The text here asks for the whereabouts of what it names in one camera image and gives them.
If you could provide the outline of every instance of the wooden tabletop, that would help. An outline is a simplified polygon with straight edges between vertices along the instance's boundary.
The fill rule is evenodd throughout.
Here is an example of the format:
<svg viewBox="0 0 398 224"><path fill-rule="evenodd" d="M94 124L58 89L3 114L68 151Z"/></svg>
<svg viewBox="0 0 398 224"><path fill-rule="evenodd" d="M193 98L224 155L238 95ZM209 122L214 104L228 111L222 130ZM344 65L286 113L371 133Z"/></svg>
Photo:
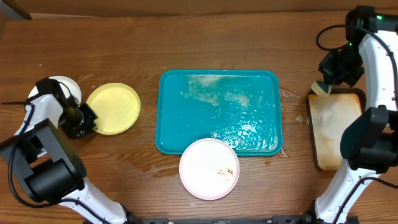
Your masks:
<svg viewBox="0 0 398 224"><path fill-rule="evenodd" d="M326 55L315 45L326 26L344 23L347 12L229 14L218 16L121 17L7 22L0 42L0 101L23 101L37 80L53 75L78 82L83 99L100 85L121 82L139 94L137 123L115 136L92 134L71 141L88 178L110 199L138 217L261 218L306 211L327 188L334 172L316 170L305 97ZM331 47L345 42L344 30L327 33ZM155 146L159 78L170 69L265 69L282 90L300 98L282 102L287 157L240 157L241 174L225 198L203 201L190 195L178 175L180 156ZM358 87L364 88L364 78ZM12 136L25 113L0 107L0 141ZM397 169L382 179L398 183ZM0 162L1 223L80 223L61 206L32 209L12 196ZM361 223L394 223L398 191L373 183L353 209Z"/></svg>

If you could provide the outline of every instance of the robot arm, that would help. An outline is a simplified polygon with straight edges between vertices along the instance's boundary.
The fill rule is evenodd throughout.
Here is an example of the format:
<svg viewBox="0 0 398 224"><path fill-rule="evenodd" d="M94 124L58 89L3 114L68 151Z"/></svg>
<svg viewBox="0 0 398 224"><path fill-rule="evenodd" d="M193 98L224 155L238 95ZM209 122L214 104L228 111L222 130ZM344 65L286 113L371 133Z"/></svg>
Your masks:
<svg viewBox="0 0 398 224"><path fill-rule="evenodd" d="M94 112L86 104L78 106L73 97L66 99L56 80L45 78L36 87L39 93L26 101L27 115L21 128L0 145L0 153L8 163L13 145L17 144L14 156L17 165L12 170L25 193L35 202L69 207L91 223L141 223L88 180L81 159L58 131L61 126L70 139L86 136L95 127ZM16 142L31 113L22 140ZM49 160L30 167L46 153Z"/></svg>
<svg viewBox="0 0 398 224"><path fill-rule="evenodd" d="M348 13L346 24L371 30L391 50L398 49L396 16L376 14L372 7L358 6ZM350 43L338 53L330 52L321 62L320 71L324 73L324 80L328 85L346 82L353 86L363 73L358 67L358 62L363 62L368 97L366 111L343 133L341 138L343 160L340 168L326 191L314 204L317 223L346 223L349 210L372 180L365 181L356 190L355 185L364 177L379 177L390 166L398 165L398 155L395 150L397 144L394 140L398 125L394 86L396 77L394 78L390 56L381 43L369 34L346 29L346 36ZM344 70L341 67L331 69L333 73L324 72L332 63L350 64L343 67L352 73L341 75L341 71ZM383 133L387 125L394 134ZM341 208L351 192L353 195L345 207Z"/></svg>

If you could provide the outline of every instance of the blue tray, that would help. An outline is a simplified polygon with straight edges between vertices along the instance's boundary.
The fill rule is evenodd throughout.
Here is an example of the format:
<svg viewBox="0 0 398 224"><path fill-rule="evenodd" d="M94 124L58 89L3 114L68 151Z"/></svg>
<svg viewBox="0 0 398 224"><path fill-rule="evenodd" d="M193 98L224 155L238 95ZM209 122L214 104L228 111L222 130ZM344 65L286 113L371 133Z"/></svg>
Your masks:
<svg viewBox="0 0 398 224"><path fill-rule="evenodd" d="M216 138L238 156L273 156L283 145L277 77L265 70L169 70L160 79L155 143L182 154Z"/></svg>

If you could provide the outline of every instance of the sponge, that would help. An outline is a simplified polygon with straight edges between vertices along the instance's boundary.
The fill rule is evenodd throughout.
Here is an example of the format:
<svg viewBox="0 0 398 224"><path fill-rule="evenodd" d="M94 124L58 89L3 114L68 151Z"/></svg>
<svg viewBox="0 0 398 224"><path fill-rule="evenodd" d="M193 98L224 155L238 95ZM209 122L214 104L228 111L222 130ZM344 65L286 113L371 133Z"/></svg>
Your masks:
<svg viewBox="0 0 398 224"><path fill-rule="evenodd" d="M323 81L315 81L312 83L311 89L318 96L329 96L331 91L331 85L327 85Z"/></svg>

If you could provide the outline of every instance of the yellow plate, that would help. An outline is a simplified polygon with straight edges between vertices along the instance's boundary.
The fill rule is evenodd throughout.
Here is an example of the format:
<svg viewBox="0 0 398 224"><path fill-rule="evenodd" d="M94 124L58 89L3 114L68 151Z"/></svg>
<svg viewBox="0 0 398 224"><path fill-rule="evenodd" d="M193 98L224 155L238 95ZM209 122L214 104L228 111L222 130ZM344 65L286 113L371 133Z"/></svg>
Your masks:
<svg viewBox="0 0 398 224"><path fill-rule="evenodd" d="M87 99L97 114L96 132L119 134L129 129L141 110L138 94L123 83L109 83L97 88Z"/></svg>

